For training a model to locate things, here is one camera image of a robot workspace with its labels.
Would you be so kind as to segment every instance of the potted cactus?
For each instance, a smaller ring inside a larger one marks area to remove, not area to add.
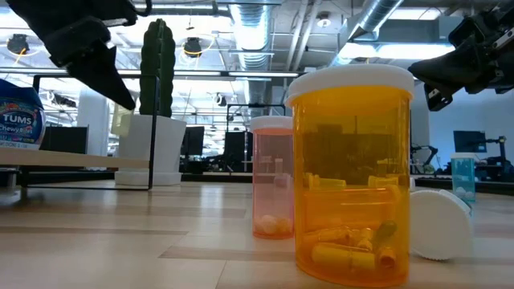
[[[176,185],[181,180],[178,162],[186,122],[171,119],[174,65],[175,42],[171,30],[162,19],[151,22],[141,48],[141,74],[156,75],[160,80],[153,166],[154,185]],[[120,137],[119,155],[148,160],[155,83],[153,79],[141,78],[140,86],[140,115],[125,116],[131,117],[130,129],[127,136]],[[121,169],[116,172],[115,179],[118,185],[146,185],[148,176],[148,169]]]

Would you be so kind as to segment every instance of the air duct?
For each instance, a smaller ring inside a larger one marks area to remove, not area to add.
[[[189,16],[213,16],[230,18],[230,11],[226,6],[209,5],[175,5],[154,4],[152,15],[189,15]]]
[[[234,37],[242,51],[262,51],[267,48],[270,34],[271,8],[267,5],[230,5],[234,19]],[[256,53],[239,54],[239,63],[244,71],[267,71],[270,55]],[[247,81],[245,93],[249,104],[270,104],[270,85],[265,81]],[[251,112],[252,116],[260,115]]]
[[[349,40],[363,35],[371,34],[368,40],[377,40],[378,30],[402,4],[403,0],[366,0],[362,6],[362,12],[345,20],[340,31],[339,49],[342,49]],[[330,66],[347,64],[339,55]]]
[[[349,39],[378,30],[402,2],[403,0],[366,0],[360,20]]]

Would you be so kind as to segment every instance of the cactus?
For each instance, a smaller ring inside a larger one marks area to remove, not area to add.
[[[175,42],[171,30],[166,26],[166,22],[158,19],[151,22],[145,32],[143,48],[141,48],[141,74],[156,75],[161,81],[160,100],[158,111],[160,116],[171,117],[171,104],[173,98],[173,77],[175,66]],[[153,114],[154,80],[141,78],[139,113],[142,115]]]

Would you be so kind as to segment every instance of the blue bottle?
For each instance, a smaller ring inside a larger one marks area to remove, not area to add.
[[[34,88],[19,88],[0,79],[0,147],[39,149],[45,113]]]
[[[451,157],[453,194],[466,203],[475,202],[475,154],[455,153]]]

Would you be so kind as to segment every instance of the white child-proof cap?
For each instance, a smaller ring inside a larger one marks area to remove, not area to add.
[[[406,69],[386,64],[349,64],[320,69],[295,79],[289,86],[285,104],[290,108],[292,101],[305,93],[349,86],[389,86],[414,95],[414,77]]]
[[[410,249],[423,258],[448,260],[472,249],[471,208],[445,190],[410,195]]]
[[[250,131],[263,128],[283,128],[292,130],[292,117],[290,116],[258,116],[250,120]]]

